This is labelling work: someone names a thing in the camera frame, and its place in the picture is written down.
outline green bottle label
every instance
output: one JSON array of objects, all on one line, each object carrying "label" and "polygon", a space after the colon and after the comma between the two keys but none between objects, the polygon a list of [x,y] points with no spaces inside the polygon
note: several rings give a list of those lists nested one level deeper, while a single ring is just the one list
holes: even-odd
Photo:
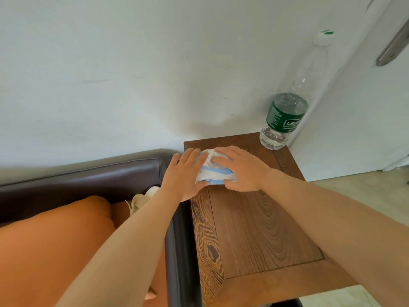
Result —
[{"label": "green bottle label", "polygon": [[280,133],[291,133],[297,128],[304,114],[294,115],[285,113],[272,103],[267,115],[267,124]]}]

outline white wall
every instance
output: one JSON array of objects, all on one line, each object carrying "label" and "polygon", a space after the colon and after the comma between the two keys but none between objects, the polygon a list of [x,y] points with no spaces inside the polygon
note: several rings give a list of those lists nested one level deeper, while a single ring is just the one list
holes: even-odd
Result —
[{"label": "white wall", "polygon": [[375,65],[408,9],[391,1],[291,146],[306,180],[381,170],[409,154],[409,48]]},{"label": "white wall", "polygon": [[0,0],[0,182],[259,131],[310,34],[334,74],[386,1]]}]

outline floor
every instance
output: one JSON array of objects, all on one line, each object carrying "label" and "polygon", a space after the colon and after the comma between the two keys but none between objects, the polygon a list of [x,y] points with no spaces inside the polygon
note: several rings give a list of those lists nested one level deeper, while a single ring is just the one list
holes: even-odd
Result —
[{"label": "floor", "polygon": [[[409,167],[314,182],[409,226]],[[361,285],[301,298],[303,307],[381,307]]]}]

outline bottle cap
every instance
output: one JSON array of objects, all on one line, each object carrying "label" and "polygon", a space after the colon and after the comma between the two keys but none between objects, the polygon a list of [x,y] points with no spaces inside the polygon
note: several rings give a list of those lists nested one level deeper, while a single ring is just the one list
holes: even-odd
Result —
[{"label": "bottle cap", "polygon": [[323,30],[314,36],[313,43],[318,46],[330,46],[334,39],[334,31]]}]

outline orange cushion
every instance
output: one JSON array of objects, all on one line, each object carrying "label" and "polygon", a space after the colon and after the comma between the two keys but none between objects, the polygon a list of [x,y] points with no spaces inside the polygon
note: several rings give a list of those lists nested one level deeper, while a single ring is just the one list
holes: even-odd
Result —
[{"label": "orange cushion", "polygon": [[115,231],[110,217],[90,196],[0,228],[0,305],[54,306]]}]

